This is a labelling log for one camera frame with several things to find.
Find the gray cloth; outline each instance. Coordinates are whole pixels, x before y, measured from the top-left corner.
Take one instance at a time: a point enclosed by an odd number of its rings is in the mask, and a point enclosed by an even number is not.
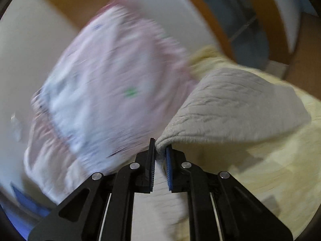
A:
[[[274,85],[245,70],[220,68],[205,76],[156,148],[174,142],[256,142],[291,131],[311,117],[290,86]]]

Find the green spot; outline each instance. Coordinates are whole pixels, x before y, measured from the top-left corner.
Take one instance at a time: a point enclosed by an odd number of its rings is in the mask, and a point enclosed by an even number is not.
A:
[[[136,94],[137,94],[137,89],[134,87],[131,87],[125,90],[126,97],[135,97]]]

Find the blue object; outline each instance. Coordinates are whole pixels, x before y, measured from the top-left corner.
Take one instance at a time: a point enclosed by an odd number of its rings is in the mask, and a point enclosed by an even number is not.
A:
[[[20,203],[21,206],[28,209],[30,212],[40,216],[45,217],[47,216],[51,209],[39,204],[36,202],[32,197],[28,196],[25,193],[22,193],[16,186],[11,184],[11,187],[14,191],[17,201]]]
[[[16,213],[9,209],[3,208],[11,224],[17,229],[19,234],[25,239],[28,240],[29,233],[35,227],[35,224],[28,222],[27,220],[19,217]]]
[[[171,155],[169,148],[166,148],[166,174],[167,174],[167,184],[169,191],[173,190],[173,169],[171,162]]]

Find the silver screw head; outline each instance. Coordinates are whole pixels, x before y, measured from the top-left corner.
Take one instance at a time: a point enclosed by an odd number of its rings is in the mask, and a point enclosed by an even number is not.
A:
[[[96,173],[94,173],[94,174],[92,175],[91,178],[92,178],[93,180],[99,180],[99,179],[102,178],[102,174],[99,173],[99,172],[96,172]]]
[[[230,177],[230,174],[227,171],[222,171],[219,173],[219,176],[223,179],[227,179]]]
[[[129,165],[129,167],[130,167],[131,169],[138,169],[138,168],[140,167],[140,165],[139,165],[139,163],[134,162],[134,163],[131,163],[131,164]]]
[[[185,161],[182,163],[183,168],[190,168],[191,166],[192,166],[192,164],[190,162]]]

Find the pink patterned fabric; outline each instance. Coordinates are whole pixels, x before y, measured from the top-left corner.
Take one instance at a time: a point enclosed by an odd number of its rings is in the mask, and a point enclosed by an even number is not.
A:
[[[131,0],[113,0],[64,51],[33,99],[24,165],[60,203],[158,138],[196,85],[185,50]]]

